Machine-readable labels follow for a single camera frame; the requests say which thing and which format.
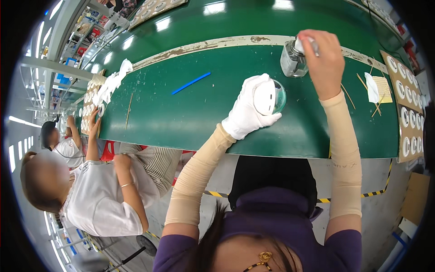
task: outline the black cap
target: black cap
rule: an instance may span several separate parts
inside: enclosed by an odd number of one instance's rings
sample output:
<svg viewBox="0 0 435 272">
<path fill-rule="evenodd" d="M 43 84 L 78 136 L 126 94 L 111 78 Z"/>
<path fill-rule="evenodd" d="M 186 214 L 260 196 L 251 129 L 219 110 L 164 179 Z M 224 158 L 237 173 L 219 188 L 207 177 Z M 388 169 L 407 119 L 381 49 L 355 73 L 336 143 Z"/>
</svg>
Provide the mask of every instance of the black cap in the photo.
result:
<svg viewBox="0 0 435 272">
<path fill-rule="evenodd" d="M 56 122 L 51 122 L 51 121 L 47 121 L 42 125 L 40 139 L 41 139 L 41 144 L 44 148 L 49 148 L 50 142 L 48 138 L 55 127 L 56 127 Z"/>
</svg>

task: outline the beige arm sleeve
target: beige arm sleeve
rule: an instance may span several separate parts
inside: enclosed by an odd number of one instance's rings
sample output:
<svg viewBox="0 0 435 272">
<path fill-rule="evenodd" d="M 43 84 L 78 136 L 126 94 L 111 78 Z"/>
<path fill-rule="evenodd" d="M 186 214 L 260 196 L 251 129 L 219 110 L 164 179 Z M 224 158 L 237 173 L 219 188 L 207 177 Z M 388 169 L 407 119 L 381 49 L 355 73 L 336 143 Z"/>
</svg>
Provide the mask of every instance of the beige arm sleeve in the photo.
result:
<svg viewBox="0 0 435 272">
<path fill-rule="evenodd" d="M 216 130 L 205 144 L 184 166 L 172 191 L 166 224 L 186 223 L 198 226 L 201 197 L 222 155 L 235 143 L 222 127 Z"/>
<path fill-rule="evenodd" d="M 332 154 L 329 219 L 361 213 L 361 158 L 345 95 L 320 101 L 328 119 Z"/>
</svg>

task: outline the white t-shirt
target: white t-shirt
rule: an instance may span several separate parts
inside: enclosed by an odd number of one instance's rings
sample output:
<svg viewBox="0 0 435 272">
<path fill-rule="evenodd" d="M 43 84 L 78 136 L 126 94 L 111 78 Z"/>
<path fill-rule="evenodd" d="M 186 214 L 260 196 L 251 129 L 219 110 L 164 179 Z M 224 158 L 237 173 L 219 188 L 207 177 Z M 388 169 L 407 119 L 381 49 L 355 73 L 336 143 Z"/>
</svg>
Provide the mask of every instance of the white t-shirt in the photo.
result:
<svg viewBox="0 0 435 272">
<path fill-rule="evenodd" d="M 84 163 L 86 158 L 84 157 L 82 146 L 78 148 L 73 138 L 65 138 L 64 134 L 60 135 L 60 141 L 52 151 L 60 154 L 66 160 L 68 167 L 77 167 Z"/>
<path fill-rule="evenodd" d="M 160 193 L 136 157 L 131 157 L 133 182 L 147 208 L 160 199 Z M 100 237 L 143 233 L 139 216 L 124 202 L 113 161 L 86 161 L 71 174 L 75 181 L 63 213 L 74 226 Z"/>
</svg>

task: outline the green workbench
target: green workbench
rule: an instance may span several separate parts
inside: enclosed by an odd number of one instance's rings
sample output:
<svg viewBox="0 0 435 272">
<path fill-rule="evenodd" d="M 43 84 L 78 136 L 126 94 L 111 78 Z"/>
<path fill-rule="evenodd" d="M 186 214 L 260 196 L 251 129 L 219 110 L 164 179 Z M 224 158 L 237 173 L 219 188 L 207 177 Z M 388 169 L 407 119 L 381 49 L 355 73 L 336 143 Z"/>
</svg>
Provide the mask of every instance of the green workbench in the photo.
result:
<svg viewBox="0 0 435 272">
<path fill-rule="evenodd" d="M 163 51 L 204 40 L 256 34 L 294 36 L 307 28 L 333 32 L 342 46 L 374 56 L 381 62 L 379 50 L 391 53 L 401 46 L 401 41 L 391 30 L 345 1 L 285 2 L 287 9 L 283 10 L 282 6 L 276 6 L 282 4 L 281 1 L 228 1 L 224 2 L 223 12 L 206 16 L 204 5 L 212 1 L 190 0 L 187 5 L 120 34 L 110 49 L 102 50 L 85 69 L 105 68 L 107 76 L 119 70 L 125 58 L 136 63 Z M 167 18 L 170 18 L 167 28 L 157 32 L 156 23 Z M 124 42 L 128 39 L 133 40 L 125 48 Z M 279 65 L 281 51 L 281 46 L 218 48 L 181 55 L 134 71 L 114 92 L 102 119 L 100 138 L 197 150 L 216 124 L 228 115 L 243 80 L 268 73 L 287 90 L 283 117 L 273 126 L 249 134 L 245 140 L 234 144 L 228 153 L 327 158 L 326 116 L 310 76 L 285 77 Z M 403 49 L 396 55 L 407 60 Z M 367 91 L 356 77 L 356 73 L 363 77 L 364 72 L 370 71 L 370 66 L 347 57 L 345 61 L 342 83 L 356 107 L 354 110 L 348 101 L 361 157 L 396 157 L 398 117 L 395 103 L 380 105 L 382 116 L 376 114 L 371 118 L 375 106 L 368 102 Z M 175 89 L 207 72 L 211 75 L 171 95 Z M 377 69 L 373 69 L 372 75 L 382 76 Z M 132 93 L 128 127 L 125 129 Z"/>
</svg>

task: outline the gold bracelet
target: gold bracelet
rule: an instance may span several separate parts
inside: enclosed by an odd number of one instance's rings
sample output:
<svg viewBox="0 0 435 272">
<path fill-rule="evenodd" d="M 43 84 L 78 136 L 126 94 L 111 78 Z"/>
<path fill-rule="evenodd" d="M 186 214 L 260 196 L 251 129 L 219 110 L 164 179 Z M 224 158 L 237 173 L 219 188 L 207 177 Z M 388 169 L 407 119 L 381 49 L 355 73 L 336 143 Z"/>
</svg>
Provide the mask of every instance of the gold bracelet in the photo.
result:
<svg viewBox="0 0 435 272">
<path fill-rule="evenodd" d="M 122 186 L 121 186 L 121 188 L 124 188 L 125 186 L 128 186 L 128 185 L 132 185 L 132 184 L 134 184 L 134 182 L 132 182 L 132 183 L 127 183 L 127 184 L 124 184 L 124 185 L 122 185 Z"/>
</svg>

